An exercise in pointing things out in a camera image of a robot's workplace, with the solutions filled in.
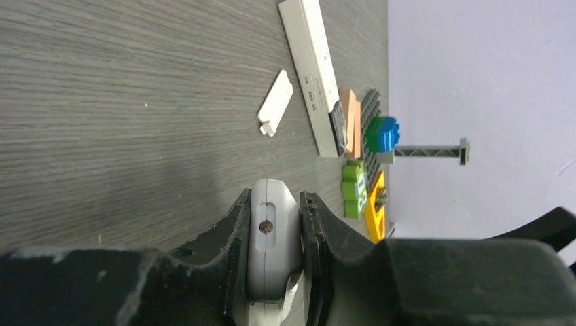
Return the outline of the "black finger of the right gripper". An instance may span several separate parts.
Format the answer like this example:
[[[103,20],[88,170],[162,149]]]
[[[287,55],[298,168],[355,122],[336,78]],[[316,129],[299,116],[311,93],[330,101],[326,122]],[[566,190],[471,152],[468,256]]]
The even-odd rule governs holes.
[[[536,240],[559,252],[575,240],[575,215],[564,207],[556,207],[534,221],[494,238]]]

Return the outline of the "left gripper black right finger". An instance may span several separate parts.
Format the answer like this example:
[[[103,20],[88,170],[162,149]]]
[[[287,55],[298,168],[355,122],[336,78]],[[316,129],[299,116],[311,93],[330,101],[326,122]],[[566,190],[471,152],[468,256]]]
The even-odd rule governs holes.
[[[300,194],[307,325],[574,325],[575,267],[536,240],[373,243]]]

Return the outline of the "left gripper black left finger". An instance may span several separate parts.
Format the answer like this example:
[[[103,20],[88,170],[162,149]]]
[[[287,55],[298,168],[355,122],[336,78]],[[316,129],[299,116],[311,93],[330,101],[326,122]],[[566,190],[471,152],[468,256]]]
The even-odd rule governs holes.
[[[2,325],[247,325],[251,191],[168,253],[21,247],[1,254]]]

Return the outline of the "white remote control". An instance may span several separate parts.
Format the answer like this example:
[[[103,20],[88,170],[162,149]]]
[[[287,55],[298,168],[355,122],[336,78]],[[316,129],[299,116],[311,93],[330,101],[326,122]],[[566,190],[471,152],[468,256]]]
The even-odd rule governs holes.
[[[280,325],[303,270],[299,206],[283,181],[261,179],[251,189],[247,293],[252,325]]]

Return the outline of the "small white battery door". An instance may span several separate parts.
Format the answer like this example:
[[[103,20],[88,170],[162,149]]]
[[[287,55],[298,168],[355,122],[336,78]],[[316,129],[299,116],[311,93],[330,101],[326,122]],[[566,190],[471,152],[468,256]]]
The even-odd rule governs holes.
[[[263,135],[273,137],[276,134],[292,96],[293,85],[286,70],[281,69],[257,112],[259,131]]]

